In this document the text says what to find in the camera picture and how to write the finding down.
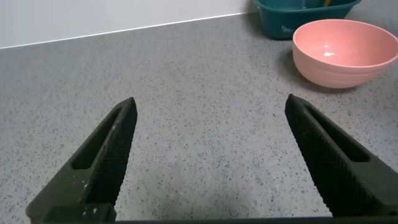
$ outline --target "yellow handle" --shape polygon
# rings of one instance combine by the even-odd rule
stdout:
[[[323,7],[328,7],[330,5],[331,0],[325,0],[323,3]]]

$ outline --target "granite countertop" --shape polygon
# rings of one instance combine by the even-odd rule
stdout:
[[[398,35],[398,1],[348,18]],[[118,220],[328,216],[284,114],[305,98],[398,170],[398,63],[327,90],[255,14],[0,50],[0,223],[27,204],[118,102],[138,122]]]

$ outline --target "countertop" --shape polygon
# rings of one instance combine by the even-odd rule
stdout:
[[[398,1],[348,19],[398,35]],[[256,14],[0,50],[0,223],[27,204],[118,102],[138,121],[118,220],[329,216],[284,114],[293,93],[398,170],[398,63],[345,90],[306,81]]]

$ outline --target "ceramic bowl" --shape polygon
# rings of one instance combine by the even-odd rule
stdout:
[[[398,57],[398,39],[371,24],[326,19],[299,27],[293,35],[293,58],[311,82],[330,88],[363,84]]]

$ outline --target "teal container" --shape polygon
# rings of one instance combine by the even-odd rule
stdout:
[[[292,39],[300,26],[321,19],[344,19],[361,0],[254,0],[266,34],[276,40]]]

